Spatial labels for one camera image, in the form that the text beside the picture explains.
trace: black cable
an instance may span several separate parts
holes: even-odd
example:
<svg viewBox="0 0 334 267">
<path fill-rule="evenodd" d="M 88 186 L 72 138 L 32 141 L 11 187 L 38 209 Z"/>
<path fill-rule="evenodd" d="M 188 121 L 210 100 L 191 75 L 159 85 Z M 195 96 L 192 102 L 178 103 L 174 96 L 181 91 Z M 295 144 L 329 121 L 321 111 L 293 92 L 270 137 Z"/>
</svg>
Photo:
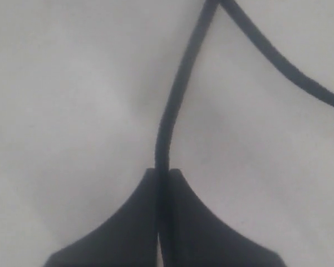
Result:
<svg viewBox="0 0 334 267">
<path fill-rule="evenodd" d="M 219 2 L 249 40 L 280 73 L 310 95 L 334 107 L 334 93 L 320 85 L 317 81 L 306 76 L 296 66 L 290 63 L 290 61 L 267 40 L 237 2 L 234 0 L 219 0 Z"/>
<path fill-rule="evenodd" d="M 170 91 L 165 111 L 160 121 L 155 146 L 155 168 L 164 175 L 169 170 L 169 149 L 176 118 L 183 101 L 195 59 L 218 6 L 217 0 L 206 0 L 202 12 L 189 38 L 175 80 Z"/>
</svg>

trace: white fabric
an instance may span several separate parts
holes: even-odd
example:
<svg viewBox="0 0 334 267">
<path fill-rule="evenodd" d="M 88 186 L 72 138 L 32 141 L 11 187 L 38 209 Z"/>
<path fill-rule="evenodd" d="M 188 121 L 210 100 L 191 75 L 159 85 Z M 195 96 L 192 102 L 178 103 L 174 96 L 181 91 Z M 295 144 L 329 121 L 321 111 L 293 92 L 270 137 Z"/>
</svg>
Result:
<svg viewBox="0 0 334 267">
<path fill-rule="evenodd" d="M 334 0 L 239 0 L 334 92 Z M 0 267 L 41 266 L 153 166 L 159 118 L 203 1 L 0 0 Z M 219 9 L 171 166 L 288 266 L 334 266 L 334 109 L 287 81 Z"/>
</svg>

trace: white background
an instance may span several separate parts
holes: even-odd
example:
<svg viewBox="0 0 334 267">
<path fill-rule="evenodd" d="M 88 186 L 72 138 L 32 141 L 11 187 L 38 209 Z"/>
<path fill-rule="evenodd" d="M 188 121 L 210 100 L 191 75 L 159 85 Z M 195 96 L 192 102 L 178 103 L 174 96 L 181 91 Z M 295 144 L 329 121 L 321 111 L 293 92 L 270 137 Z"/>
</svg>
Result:
<svg viewBox="0 0 334 267">
<path fill-rule="evenodd" d="M 239 0 L 334 92 L 334 0 Z M 0 267 L 41 266 L 100 225 L 153 166 L 200 0 L 0 0 Z M 288 266 L 334 266 L 334 108 L 286 80 L 220 8 L 171 166 Z"/>
</svg>

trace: white surface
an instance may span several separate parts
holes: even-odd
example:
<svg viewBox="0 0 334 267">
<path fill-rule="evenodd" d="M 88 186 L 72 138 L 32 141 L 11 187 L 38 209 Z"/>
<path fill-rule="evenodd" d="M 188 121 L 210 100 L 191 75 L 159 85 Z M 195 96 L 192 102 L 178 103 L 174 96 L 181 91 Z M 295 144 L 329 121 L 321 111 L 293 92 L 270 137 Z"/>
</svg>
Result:
<svg viewBox="0 0 334 267">
<path fill-rule="evenodd" d="M 334 0 L 242 0 L 334 92 Z M 108 218 L 153 165 L 202 1 L 0 1 L 0 267 L 40 266 Z M 221 9 L 172 167 L 288 266 L 334 266 L 334 109 L 279 74 Z"/>
</svg>

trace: black cord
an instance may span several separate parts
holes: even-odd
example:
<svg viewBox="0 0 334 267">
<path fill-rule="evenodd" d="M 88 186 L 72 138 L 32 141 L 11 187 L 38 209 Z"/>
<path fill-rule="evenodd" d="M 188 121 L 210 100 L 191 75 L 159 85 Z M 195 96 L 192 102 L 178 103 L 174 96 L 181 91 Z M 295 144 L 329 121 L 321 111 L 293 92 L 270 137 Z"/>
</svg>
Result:
<svg viewBox="0 0 334 267">
<path fill-rule="evenodd" d="M 302 73 L 262 34 L 234 0 L 219 0 L 225 11 L 267 60 L 287 79 L 320 101 L 334 107 L 334 93 Z"/>
<path fill-rule="evenodd" d="M 218 6 L 217 0 L 206 0 L 197 24 L 189 38 L 188 46 L 183 54 L 175 76 L 169 98 L 160 121 L 160 127 L 155 146 L 155 168 L 165 176 L 169 171 L 169 149 L 176 118 L 183 101 L 195 59 L 197 58 L 202 42 L 214 17 Z"/>
</svg>

